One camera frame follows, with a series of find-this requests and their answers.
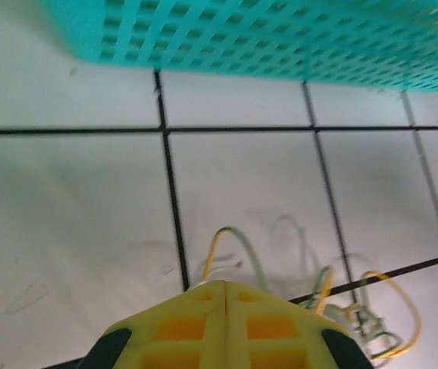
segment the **black rubber corner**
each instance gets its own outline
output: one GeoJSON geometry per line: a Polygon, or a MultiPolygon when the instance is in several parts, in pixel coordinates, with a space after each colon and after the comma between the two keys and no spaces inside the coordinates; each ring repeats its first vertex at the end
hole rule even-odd
{"type": "Polygon", "coordinates": [[[77,369],[112,369],[131,335],[131,330],[127,328],[104,335],[89,351],[88,356],[82,359],[77,369]]]}
{"type": "Polygon", "coordinates": [[[334,329],[321,332],[339,369],[373,369],[356,341],[334,329]]]}

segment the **teal plastic crate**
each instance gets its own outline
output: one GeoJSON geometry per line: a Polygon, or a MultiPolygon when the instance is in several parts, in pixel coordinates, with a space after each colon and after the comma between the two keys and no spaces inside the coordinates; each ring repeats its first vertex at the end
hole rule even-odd
{"type": "Polygon", "coordinates": [[[438,0],[42,0],[81,58],[438,90],[438,0]]]}

